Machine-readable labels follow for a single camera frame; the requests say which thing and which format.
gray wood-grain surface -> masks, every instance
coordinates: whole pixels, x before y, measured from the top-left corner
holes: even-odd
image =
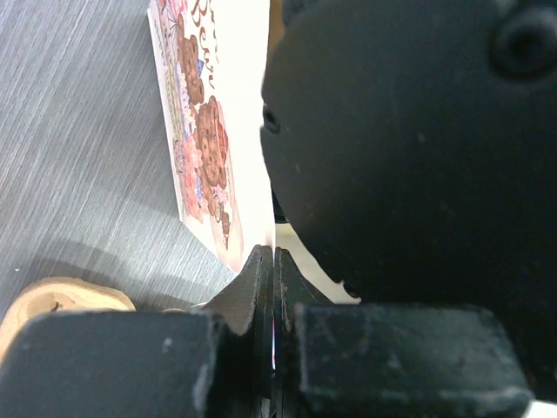
[[[51,275],[150,308],[232,279],[178,220],[147,6],[0,2],[0,319]]]

wooden slice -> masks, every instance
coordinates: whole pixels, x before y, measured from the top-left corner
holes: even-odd
[[[135,311],[122,292],[71,277],[49,277],[26,287],[0,324],[0,361],[31,318],[56,311]]]

brown bear illustration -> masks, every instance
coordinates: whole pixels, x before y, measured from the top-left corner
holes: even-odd
[[[223,225],[223,235],[225,239],[225,247],[228,248],[228,237],[230,236],[230,216],[225,212],[223,204],[221,203],[221,213],[222,213],[222,225]]]
[[[196,131],[193,135],[195,145],[201,151],[203,166],[200,170],[203,194],[207,199],[209,213],[215,216],[217,211],[217,200],[212,187],[220,186],[226,188],[225,158],[218,143],[218,105],[214,96],[207,103],[199,106],[199,111],[193,108],[192,113],[196,119]]]
[[[180,69],[185,77],[186,88],[190,96],[190,104],[198,105],[203,102],[205,94],[203,81],[198,74],[198,39],[195,35],[191,35],[189,39],[184,37],[184,18],[182,14],[178,15],[177,31],[178,62],[180,63]]]

greeting card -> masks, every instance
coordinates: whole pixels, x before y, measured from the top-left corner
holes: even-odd
[[[269,0],[152,0],[148,16],[180,219],[239,272],[275,241],[259,140]]]

black device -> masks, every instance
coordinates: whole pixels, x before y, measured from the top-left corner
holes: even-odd
[[[362,304],[256,247],[204,313],[34,321],[0,370],[1,414],[479,418],[557,401],[557,2],[292,0],[285,22],[263,87],[272,188]]]

